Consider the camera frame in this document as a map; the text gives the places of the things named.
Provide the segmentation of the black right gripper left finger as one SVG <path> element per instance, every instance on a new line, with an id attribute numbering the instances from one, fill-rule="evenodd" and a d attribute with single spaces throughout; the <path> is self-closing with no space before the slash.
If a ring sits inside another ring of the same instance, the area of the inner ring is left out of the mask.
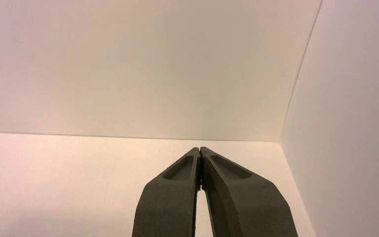
<path id="1" fill-rule="evenodd" d="M 143 189 L 136 207 L 132 236 L 193 237 L 200 153 L 194 147 Z"/>

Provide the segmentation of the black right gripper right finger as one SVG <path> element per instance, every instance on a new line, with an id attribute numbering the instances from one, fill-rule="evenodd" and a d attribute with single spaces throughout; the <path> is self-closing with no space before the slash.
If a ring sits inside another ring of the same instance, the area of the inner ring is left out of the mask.
<path id="1" fill-rule="evenodd" d="M 271 181 L 207 147 L 200 155 L 213 236 L 298 236 L 290 207 Z"/>

